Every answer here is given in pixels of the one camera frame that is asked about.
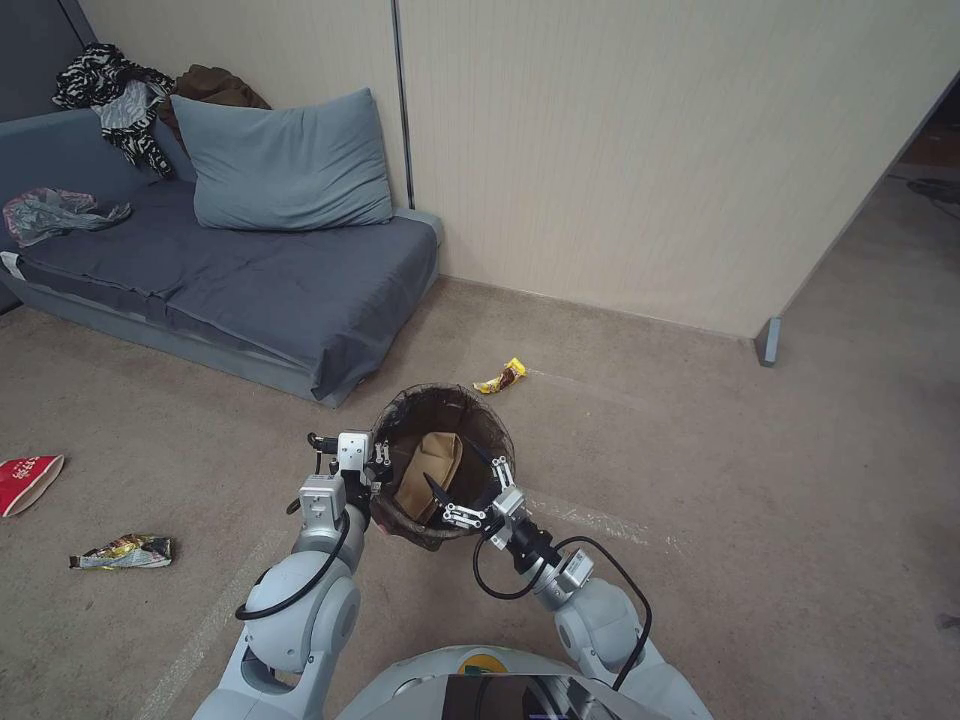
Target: snack wrapper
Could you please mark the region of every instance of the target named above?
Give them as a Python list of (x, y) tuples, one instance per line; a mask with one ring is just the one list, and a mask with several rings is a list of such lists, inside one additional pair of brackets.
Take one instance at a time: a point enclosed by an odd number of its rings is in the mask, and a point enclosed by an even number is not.
[(83, 555), (71, 555), (70, 567), (78, 570), (116, 570), (125, 567), (163, 567), (173, 561), (170, 538), (157, 535), (123, 535)]
[(482, 392), (484, 395), (500, 392), (505, 387), (513, 385), (517, 380), (527, 374), (527, 369), (517, 358), (512, 358), (510, 362), (503, 366), (499, 377), (493, 380), (487, 380), (485, 383), (474, 383), (473, 389)]

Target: brown paper bag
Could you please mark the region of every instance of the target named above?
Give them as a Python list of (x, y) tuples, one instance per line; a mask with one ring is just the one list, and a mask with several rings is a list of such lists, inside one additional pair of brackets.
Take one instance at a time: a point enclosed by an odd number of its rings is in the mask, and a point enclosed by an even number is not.
[(429, 473), (446, 490), (462, 456), (463, 444), (456, 433), (428, 433), (420, 439), (394, 498), (407, 517), (419, 523), (430, 519), (436, 505), (423, 474)]

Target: wall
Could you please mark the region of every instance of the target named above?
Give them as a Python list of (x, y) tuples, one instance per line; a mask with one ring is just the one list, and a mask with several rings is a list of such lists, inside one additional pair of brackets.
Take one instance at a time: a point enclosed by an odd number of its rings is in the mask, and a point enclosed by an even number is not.
[(56, 75), (82, 47), (57, 0), (0, 4), (0, 122), (57, 110)]
[[(388, 0), (85, 0), (277, 106), (370, 85)], [(955, 0), (400, 0), (417, 207), (453, 275), (736, 335), (778, 313), (960, 68)]]
[(385, 0), (81, 0), (101, 42), (176, 77), (219, 65), (275, 108), (369, 87), (384, 130), (395, 203), (405, 205), (400, 103)]

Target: black mesh trash can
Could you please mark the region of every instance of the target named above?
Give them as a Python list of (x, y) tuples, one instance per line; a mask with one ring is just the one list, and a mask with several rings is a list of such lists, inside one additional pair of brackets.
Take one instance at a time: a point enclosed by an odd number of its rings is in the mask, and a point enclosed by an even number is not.
[(392, 479), (370, 499), (373, 519), (392, 535), (401, 535), (428, 550), (444, 540), (478, 532), (449, 525), (434, 511), (425, 524), (407, 517), (394, 500), (420, 439), (431, 432), (460, 436), (463, 457), (447, 494), (458, 505), (483, 509), (500, 488), (490, 460), (506, 457), (514, 466), (513, 441), (497, 414), (480, 396), (461, 385), (415, 385), (384, 408), (373, 427), (374, 442), (390, 443)]

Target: floor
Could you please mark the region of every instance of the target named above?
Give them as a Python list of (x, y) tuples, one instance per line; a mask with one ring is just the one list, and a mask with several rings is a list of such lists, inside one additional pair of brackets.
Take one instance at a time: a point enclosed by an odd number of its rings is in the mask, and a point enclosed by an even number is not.
[[(718, 718), (952, 715), (960, 703), (960, 222), (887, 180), (784, 320), (747, 341), (441, 281), (382, 370), (333, 412), (29, 309), (0, 318), (2, 454), (64, 452), (0, 522), (0, 716), (188, 718), (288, 552), (310, 430), (369, 427), (403, 387), (494, 397), (518, 481), (556, 537), (588, 532), (650, 597), (653, 638)], [(67, 569), (131, 531), (168, 568)], [(387, 664), (443, 644), (563, 658), (532, 599), (367, 534), (363, 609), (328, 716)], [(517, 587), (506, 558), (488, 581)], [(599, 570), (613, 579), (609, 568)]]

